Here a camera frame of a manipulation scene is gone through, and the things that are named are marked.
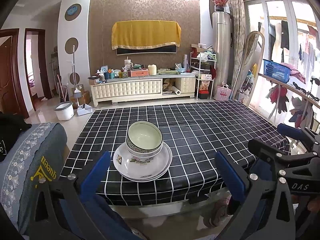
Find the door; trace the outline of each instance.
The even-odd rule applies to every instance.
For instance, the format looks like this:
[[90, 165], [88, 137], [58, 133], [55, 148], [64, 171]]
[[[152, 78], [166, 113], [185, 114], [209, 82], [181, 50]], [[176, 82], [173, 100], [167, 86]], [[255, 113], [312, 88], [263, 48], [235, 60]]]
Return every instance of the door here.
[[47, 64], [45, 61], [45, 30], [39, 31], [38, 34], [38, 59], [43, 93], [46, 98], [50, 99], [52, 98], [52, 95], [48, 81]]
[[21, 114], [13, 86], [11, 40], [0, 46], [0, 104], [5, 114]]
[[[298, 85], [307, 91], [310, 90], [311, 76], [316, 78], [320, 76], [318, 60], [320, 58], [318, 50], [320, 39], [317, 28], [319, 21], [314, 16], [310, 5], [305, 0], [252, 0], [246, 2], [245, 5], [248, 19], [247, 28], [249, 30], [260, 28], [265, 35], [264, 59], [277, 63], [285, 62], [297, 67], [307, 78], [305, 85], [303, 83], [298, 83]], [[312, 53], [308, 52], [303, 44], [307, 44]], [[303, 61], [303, 58], [309, 57], [310, 54], [313, 56], [312, 60], [309, 60], [311, 65], [306, 65], [306, 60]], [[265, 117], [271, 116], [275, 107], [275, 104], [266, 98], [269, 89], [273, 86], [265, 78], [259, 77], [250, 102], [250, 105]], [[317, 86], [312, 87], [314, 95], [318, 92], [317, 88]], [[287, 108], [291, 110], [293, 108], [291, 104], [292, 92], [287, 93], [287, 98], [289, 99]], [[291, 115], [287, 113], [277, 114], [275, 123], [292, 124], [288, 122], [290, 117]]]

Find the blue basket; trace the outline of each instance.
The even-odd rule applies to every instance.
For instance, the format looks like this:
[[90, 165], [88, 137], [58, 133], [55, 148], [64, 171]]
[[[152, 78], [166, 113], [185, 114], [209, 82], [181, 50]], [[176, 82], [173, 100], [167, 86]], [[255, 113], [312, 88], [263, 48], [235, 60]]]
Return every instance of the blue basket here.
[[263, 74], [280, 82], [287, 83], [290, 78], [291, 69], [279, 63], [264, 59]]

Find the tiled floor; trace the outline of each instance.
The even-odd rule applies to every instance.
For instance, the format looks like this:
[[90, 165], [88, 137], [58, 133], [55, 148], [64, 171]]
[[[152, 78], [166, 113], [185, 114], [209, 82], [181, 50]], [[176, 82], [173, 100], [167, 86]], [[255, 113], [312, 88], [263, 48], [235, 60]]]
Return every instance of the tiled floor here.
[[[111, 109], [118, 107], [129, 106], [152, 106], [162, 104], [175, 104], [175, 103], [192, 103], [196, 102], [195, 99], [162, 99], [162, 100], [144, 100], [118, 103], [118, 105], [112, 105], [111, 102], [101, 102], [97, 109]], [[78, 138], [82, 128], [90, 118], [90, 114], [77, 116], [75, 115], [68, 121], [59, 121], [53, 109], [59, 104], [59, 98], [52, 98], [48, 101], [44, 101], [39, 109], [32, 113], [26, 120], [27, 123], [41, 123], [41, 122], [59, 122], [63, 125], [68, 136], [67, 146], [71, 149]], [[150, 240], [160, 239], [183, 239], [193, 240], [200, 237], [209, 236], [212, 234], [218, 234], [222, 228], [207, 228], [203, 224], [203, 217], [210, 215], [210, 211], [213, 208], [212, 204], [208, 204], [195, 211], [185, 212], [182, 214], [176, 214], [172, 216], [157, 216], [144, 219], [130, 219], [127, 220], [128, 224], [137, 228], [143, 232]]]

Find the white plate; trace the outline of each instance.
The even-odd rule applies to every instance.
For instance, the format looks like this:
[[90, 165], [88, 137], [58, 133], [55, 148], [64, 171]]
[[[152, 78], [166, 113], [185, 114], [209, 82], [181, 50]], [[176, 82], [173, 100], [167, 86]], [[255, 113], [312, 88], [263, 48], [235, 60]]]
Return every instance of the white plate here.
[[148, 182], [158, 179], [169, 169], [172, 151], [163, 142], [162, 150], [150, 161], [139, 162], [128, 151], [125, 143], [113, 155], [113, 163], [121, 175], [135, 182]]

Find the yellow cloth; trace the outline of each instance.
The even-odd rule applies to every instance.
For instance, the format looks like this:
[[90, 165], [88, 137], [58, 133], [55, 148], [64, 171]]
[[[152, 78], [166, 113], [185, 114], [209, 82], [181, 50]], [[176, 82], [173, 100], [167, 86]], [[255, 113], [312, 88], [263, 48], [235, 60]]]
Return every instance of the yellow cloth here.
[[258, 65], [256, 63], [253, 65], [251, 73], [253, 74], [253, 76], [255, 78], [258, 73]]
[[124, 21], [112, 27], [112, 49], [154, 49], [180, 47], [181, 28], [172, 21]]

